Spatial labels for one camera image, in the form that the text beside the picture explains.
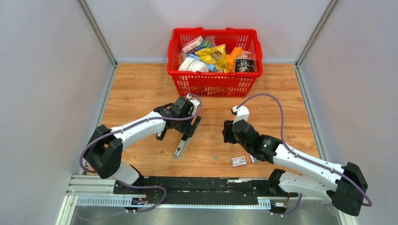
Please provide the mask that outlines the grey and black stapler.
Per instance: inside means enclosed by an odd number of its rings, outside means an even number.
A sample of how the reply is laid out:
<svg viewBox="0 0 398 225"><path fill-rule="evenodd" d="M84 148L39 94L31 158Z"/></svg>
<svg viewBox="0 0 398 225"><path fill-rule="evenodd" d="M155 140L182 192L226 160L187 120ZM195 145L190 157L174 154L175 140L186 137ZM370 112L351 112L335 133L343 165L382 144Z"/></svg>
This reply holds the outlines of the grey and black stapler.
<svg viewBox="0 0 398 225"><path fill-rule="evenodd" d="M189 145L190 141L191 141L191 137L188 137L185 141L183 139L181 139L180 143L178 144L173 157L176 159L180 159L183 155L183 153L185 152L185 150L187 149L187 146Z"/></svg>

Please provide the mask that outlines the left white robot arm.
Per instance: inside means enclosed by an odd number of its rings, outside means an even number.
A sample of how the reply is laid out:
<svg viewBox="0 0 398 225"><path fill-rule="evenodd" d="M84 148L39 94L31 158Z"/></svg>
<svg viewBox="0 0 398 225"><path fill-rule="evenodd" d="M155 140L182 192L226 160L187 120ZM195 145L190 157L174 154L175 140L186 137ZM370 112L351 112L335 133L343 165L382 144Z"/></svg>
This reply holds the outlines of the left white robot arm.
<svg viewBox="0 0 398 225"><path fill-rule="evenodd" d="M80 166L84 171L96 173L102 179L112 178L123 184L131 194L139 194L144 187L140 172L122 162L122 153L132 144L156 135L163 140L169 129L183 136L174 151L174 158L180 159L190 143L201 121L200 98L194 94L179 97L174 103L156 107L146 116L118 127L97 127L87 146L80 155Z"/></svg>

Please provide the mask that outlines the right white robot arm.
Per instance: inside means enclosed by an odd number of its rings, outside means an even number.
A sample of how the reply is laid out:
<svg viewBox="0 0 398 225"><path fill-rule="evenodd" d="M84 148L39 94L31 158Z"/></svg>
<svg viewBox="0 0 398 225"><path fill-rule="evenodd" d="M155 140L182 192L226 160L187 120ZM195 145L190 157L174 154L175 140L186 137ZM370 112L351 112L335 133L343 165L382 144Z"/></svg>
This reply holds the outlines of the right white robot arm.
<svg viewBox="0 0 398 225"><path fill-rule="evenodd" d="M224 121L223 141L239 144L254 159L281 165L304 174L303 178L282 169L275 169L268 179L268 191L273 196L282 193L310 194L331 204L341 212L358 216L365 206L364 194L368 183L360 167L352 162L340 165L312 157L282 140L259 134L245 120Z"/></svg>

